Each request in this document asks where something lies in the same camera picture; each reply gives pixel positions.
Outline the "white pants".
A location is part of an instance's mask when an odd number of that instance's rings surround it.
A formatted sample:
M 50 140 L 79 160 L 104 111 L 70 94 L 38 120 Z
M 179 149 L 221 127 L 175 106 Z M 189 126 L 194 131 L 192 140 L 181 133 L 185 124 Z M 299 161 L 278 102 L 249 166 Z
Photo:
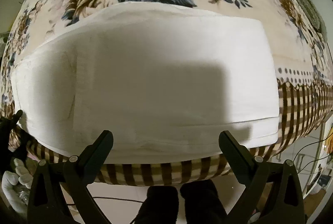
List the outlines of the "white pants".
M 120 3 L 22 58 L 11 85 L 21 127 L 64 156 L 104 130 L 119 164 L 213 156 L 224 130 L 248 148 L 278 139 L 273 57 L 250 18 Z

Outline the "white stuffed toy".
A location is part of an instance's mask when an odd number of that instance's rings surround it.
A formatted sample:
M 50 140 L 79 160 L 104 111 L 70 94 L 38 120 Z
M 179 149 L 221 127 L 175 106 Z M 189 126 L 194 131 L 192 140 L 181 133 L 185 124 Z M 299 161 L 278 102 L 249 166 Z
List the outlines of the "white stuffed toy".
M 14 159 L 15 172 L 5 171 L 2 177 L 2 191 L 10 206 L 26 219 L 33 176 L 20 159 Z

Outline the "grey fluffy towel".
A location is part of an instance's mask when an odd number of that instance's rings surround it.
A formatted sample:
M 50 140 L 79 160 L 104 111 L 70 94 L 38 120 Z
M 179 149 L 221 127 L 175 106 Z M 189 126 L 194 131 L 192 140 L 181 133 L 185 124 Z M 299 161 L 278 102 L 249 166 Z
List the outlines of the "grey fluffy towel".
M 312 2 L 312 0 L 297 0 L 300 7 L 304 11 L 308 20 L 311 22 L 312 26 L 315 28 L 317 32 L 319 32 L 324 40 L 327 40 L 327 30 L 326 24 L 317 10 L 316 6 Z

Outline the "floral plaid bed blanket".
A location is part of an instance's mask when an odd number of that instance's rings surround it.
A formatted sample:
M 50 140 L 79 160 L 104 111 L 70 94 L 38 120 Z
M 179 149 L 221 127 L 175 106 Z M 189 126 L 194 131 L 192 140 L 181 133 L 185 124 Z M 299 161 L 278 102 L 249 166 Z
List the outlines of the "floral plaid bed blanket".
M 251 150 L 265 159 L 316 129 L 332 110 L 327 38 L 299 0 L 24 0 L 1 63 L 1 115 L 15 111 L 11 72 L 21 55 L 67 26 L 117 3 L 149 2 L 260 20 L 270 41 L 279 92 L 278 140 Z

